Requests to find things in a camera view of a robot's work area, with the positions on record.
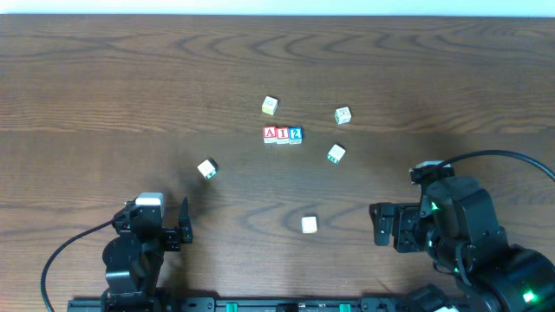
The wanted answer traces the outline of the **red letter A block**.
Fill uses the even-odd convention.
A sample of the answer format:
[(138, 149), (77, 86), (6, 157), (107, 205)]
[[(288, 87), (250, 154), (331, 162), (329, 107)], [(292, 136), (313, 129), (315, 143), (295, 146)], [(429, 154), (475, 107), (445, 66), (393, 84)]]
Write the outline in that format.
[(277, 142), (277, 127), (266, 126), (263, 127), (263, 136), (265, 144), (273, 144)]

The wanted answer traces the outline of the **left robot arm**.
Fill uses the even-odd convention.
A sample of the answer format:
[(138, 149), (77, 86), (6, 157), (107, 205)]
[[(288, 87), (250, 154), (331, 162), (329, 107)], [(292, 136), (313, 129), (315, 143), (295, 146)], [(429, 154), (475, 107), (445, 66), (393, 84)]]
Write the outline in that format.
[(170, 311), (170, 295), (157, 282), (164, 255), (193, 241), (188, 200), (183, 199), (178, 225), (163, 226), (164, 196), (143, 192), (118, 211), (111, 225), (118, 237), (102, 252), (108, 289), (101, 296), (102, 311)]

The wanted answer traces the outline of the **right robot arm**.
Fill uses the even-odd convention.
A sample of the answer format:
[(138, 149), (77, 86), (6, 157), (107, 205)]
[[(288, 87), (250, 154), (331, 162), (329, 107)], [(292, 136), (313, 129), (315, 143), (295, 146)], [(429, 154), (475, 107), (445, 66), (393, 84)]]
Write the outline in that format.
[(451, 167), (412, 169), (417, 203), (369, 206), (375, 244), (399, 253), (426, 252), (453, 276), (474, 311), (552, 311), (554, 265), (543, 254), (510, 245), (490, 194)]

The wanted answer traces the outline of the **blue number 2 block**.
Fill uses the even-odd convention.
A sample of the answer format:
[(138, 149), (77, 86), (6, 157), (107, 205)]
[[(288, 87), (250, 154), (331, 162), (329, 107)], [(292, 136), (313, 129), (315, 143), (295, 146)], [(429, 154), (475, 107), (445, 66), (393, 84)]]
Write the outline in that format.
[(289, 128), (289, 143), (291, 145), (301, 144), (303, 142), (303, 129), (301, 127)]

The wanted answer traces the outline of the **red letter I block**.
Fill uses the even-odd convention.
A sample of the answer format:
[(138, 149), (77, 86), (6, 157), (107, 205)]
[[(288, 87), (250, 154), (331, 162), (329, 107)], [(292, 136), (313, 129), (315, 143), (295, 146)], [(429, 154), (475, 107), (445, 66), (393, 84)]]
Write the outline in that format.
[(277, 136), (276, 142), (279, 145), (290, 143), (290, 129), (288, 127), (277, 127), (276, 136)]

